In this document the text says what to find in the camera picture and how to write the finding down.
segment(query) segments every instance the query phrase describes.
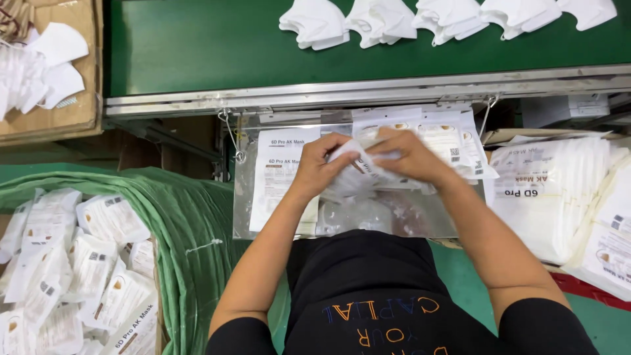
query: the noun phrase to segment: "red plastic crate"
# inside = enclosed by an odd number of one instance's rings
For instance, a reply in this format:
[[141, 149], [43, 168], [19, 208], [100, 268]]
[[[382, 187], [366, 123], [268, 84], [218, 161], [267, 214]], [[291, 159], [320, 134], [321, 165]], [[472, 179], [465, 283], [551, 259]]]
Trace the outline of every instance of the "red plastic crate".
[[554, 281], [563, 292], [575, 294], [577, 296], [583, 296], [591, 299], [595, 299], [599, 302], [606, 304], [609, 307], [619, 308], [625, 311], [631, 311], [631, 302], [625, 302], [616, 296], [604, 292], [598, 287], [592, 286], [587, 282], [581, 281], [574, 276], [567, 274], [558, 274], [556, 272], [550, 272]]

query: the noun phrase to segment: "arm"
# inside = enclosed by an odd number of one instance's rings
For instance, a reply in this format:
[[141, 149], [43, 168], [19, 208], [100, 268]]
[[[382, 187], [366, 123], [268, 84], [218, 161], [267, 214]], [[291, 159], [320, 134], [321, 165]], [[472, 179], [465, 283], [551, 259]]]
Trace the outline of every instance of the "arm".
[[358, 157], [358, 153], [345, 153], [328, 164], [324, 157], [328, 151], [349, 139], [331, 133], [305, 144], [291, 187], [228, 280], [210, 321], [209, 338], [220, 326], [236, 318], [253, 317], [267, 324], [267, 313], [274, 301], [278, 281], [286, 267], [305, 207]]
[[376, 164], [432, 183], [439, 191], [456, 225], [460, 242], [488, 289], [497, 325], [508, 306], [520, 299], [551, 299], [570, 308], [541, 262], [465, 180], [430, 152], [412, 132], [382, 128], [380, 135], [388, 139], [368, 152], [399, 150], [401, 158], [377, 160]]

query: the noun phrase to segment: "green tarp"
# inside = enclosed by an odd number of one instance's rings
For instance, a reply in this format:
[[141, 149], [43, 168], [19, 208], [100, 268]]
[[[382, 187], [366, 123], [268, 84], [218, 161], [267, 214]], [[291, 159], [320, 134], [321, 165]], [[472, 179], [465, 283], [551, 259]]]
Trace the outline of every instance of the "green tarp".
[[223, 288], [249, 242], [232, 239], [231, 184], [189, 179], [155, 168], [118, 174], [52, 172], [0, 184], [0, 212], [13, 213], [35, 188], [122, 194], [158, 243], [166, 355], [203, 354]]

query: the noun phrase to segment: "hand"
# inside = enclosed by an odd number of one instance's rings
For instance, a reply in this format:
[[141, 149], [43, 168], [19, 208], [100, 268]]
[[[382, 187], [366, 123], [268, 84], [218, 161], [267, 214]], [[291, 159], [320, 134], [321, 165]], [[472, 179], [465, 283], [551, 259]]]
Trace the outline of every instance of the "hand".
[[455, 172], [408, 130], [381, 127], [378, 138], [386, 138], [366, 150], [368, 154], [399, 151], [399, 159], [373, 159], [382, 168], [436, 185]]
[[313, 197], [320, 195], [342, 169], [359, 159], [358, 152], [346, 152], [334, 161], [326, 162], [325, 156], [329, 152], [349, 140], [351, 140], [349, 136], [329, 133], [316, 141], [305, 144], [298, 172], [287, 194], [296, 196], [303, 202], [309, 202]]

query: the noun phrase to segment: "black t-shirt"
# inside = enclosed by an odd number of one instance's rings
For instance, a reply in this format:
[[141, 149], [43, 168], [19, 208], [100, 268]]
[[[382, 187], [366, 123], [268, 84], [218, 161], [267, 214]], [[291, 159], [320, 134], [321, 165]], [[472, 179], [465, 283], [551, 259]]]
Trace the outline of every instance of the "black t-shirt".
[[[510, 305], [496, 337], [451, 301], [424, 239], [351, 231], [297, 241], [288, 278], [287, 355], [598, 353], [578, 318], [547, 299]], [[265, 323], [239, 318], [213, 334], [206, 353], [276, 351]]]

